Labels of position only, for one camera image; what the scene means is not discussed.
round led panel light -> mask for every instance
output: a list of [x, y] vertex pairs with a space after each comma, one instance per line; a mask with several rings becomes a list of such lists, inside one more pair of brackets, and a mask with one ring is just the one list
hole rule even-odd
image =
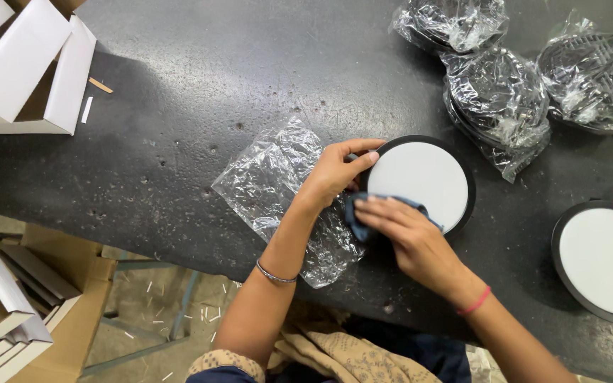
[[405, 135], [377, 152], [379, 160], [362, 174], [362, 190], [424, 205], [445, 235], [467, 223], [474, 208], [475, 182], [455, 149], [436, 138]]
[[585, 202], [567, 210], [555, 225], [552, 251], [574, 298], [613, 322], [613, 202]]

person's right hand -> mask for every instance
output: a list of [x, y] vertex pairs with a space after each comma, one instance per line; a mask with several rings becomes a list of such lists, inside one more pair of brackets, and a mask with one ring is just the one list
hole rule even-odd
[[356, 200], [356, 217], [385, 234], [399, 268], [458, 309], [479, 300], [486, 284], [455, 255], [441, 231], [417, 209], [395, 198]]

plastic bag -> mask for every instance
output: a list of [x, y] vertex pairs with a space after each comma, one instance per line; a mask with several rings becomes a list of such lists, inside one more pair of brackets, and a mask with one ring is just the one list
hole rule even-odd
[[[293, 118], [285, 127], [260, 133], [212, 188], [268, 242], [322, 151], [318, 136]], [[321, 288], [362, 256], [345, 225], [344, 199], [338, 196], [316, 220], [300, 275], [311, 287]]]
[[535, 65], [498, 47], [440, 56], [443, 99], [454, 125], [514, 183], [550, 141], [549, 99]]
[[538, 56], [550, 114], [596, 134], [613, 134], [613, 33], [575, 10]]
[[466, 53], [498, 43], [508, 22], [504, 0], [406, 0], [389, 32], [428, 52]]

red thread bracelet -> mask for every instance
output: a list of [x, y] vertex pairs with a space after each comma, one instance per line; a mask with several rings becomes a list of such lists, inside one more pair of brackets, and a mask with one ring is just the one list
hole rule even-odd
[[486, 286], [486, 290], [484, 290], [484, 293], [481, 295], [481, 297], [479, 298], [479, 300], [472, 306], [468, 307], [467, 309], [464, 310], [456, 310], [455, 312], [458, 313], [458, 315], [467, 315], [469, 313], [471, 313], [472, 311], [480, 308], [480, 306], [484, 303], [484, 301], [486, 300], [486, 297], [488, 297], [488, 293], [491, 292], [491, 286]]

forearm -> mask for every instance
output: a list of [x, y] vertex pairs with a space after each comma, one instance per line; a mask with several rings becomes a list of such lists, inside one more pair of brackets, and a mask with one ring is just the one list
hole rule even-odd
[[[311, 229], [320, 212], [295, 197], [260, 257], [276, 277], [294, 278], [302, 267]], [[231, 350], [266, 367], [295, 291], [295, 283], [273, 282], [256, 267], [224, 316], [213, 349]]]
[[465, 319], [498, 362], [508, 382], [577, 382], [493, 294], [489, 294], [481, 306], [468, 313]]

